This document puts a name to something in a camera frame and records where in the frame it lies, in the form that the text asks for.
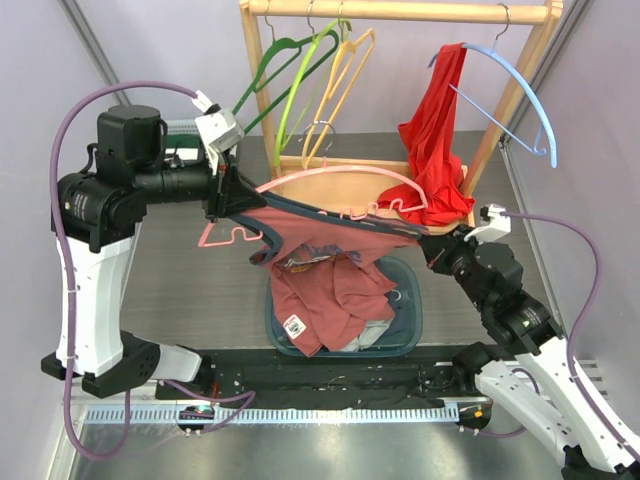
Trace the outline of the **red tank top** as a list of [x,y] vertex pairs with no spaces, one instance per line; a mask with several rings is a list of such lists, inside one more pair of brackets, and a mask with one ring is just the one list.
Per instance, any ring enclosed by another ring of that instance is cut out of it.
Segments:
[[408,151],[413,181],[424,191],[425,201],[416,190],[402,183],[377,199],[381,208],[398,201],[405,209],[401,217],[414,224],[447,226],[463,220],[475,200],[461,193],[464,179],[462,163],[452,151],[458,85],[466,58],[461,43],[440,48],[428,88],[410,121],[398,126]]

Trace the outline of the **grey tank top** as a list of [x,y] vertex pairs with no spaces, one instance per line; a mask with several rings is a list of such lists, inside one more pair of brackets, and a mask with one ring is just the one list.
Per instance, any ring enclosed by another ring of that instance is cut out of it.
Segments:
[[384,333],[387,332],[392,321],[368,321],[363,331],[354,337],[341,352],[358,352],[370,348]]

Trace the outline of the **maroon tank top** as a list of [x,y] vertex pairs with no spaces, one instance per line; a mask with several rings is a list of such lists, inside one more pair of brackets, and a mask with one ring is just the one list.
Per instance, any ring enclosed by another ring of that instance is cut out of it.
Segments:
[[422,236],[405,222],[354,221],[276,195],[233,219],[262,234],[264,245],[249,261],[268,271],[275,316],[306,357],[322,347],[341,351],[368,321],[393,321],[386,294],[396,284],[375,262]]

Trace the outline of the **yellow hanger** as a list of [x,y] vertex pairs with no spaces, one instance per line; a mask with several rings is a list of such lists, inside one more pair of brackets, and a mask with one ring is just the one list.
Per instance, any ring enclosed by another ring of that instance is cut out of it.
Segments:
[[300,161],[303,170],[310,167],[311,160],[334,126],[376,44],[373,28],[368,28],[358,38],[351,38],[351,23],[342,16],[338,17],[338,27],[341,43],[331,65],[324,94],[306,132]]

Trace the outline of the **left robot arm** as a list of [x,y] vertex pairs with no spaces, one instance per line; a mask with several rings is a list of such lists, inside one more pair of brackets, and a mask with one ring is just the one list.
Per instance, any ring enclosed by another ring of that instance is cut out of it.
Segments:
[[211,391],[209,356],[140,339],[120,326],[129,263],[149,205],[199,201],[214,222],[266,204],[239,172],[233,149],[244,131],[232,111],[212,105],[195,124],[196,161],[170,162],[168,125],[159,110],[112,107],[97,119],[88,164],[58,181],[67,241],[58,251],[72,261],[74,278],[63,302],[59,345],[42,359],[43,373],[58,380],[79,377],[83,390],[97,398],[149,380],[177,381],[193,399]]

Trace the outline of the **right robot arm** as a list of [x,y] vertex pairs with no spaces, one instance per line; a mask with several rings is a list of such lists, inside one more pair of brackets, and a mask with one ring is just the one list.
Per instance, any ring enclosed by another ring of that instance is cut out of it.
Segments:
[[523,267],[511,248],[480,242],[466,226],[424,236],[419,245],[427,267],[456,281],[489,336],[534,378],[522,382],[476,342],[453,359],[455,389],[495,400],[546,448],[565,479],[638,478],[638,435],[570,355],[552,314],[524,290]]

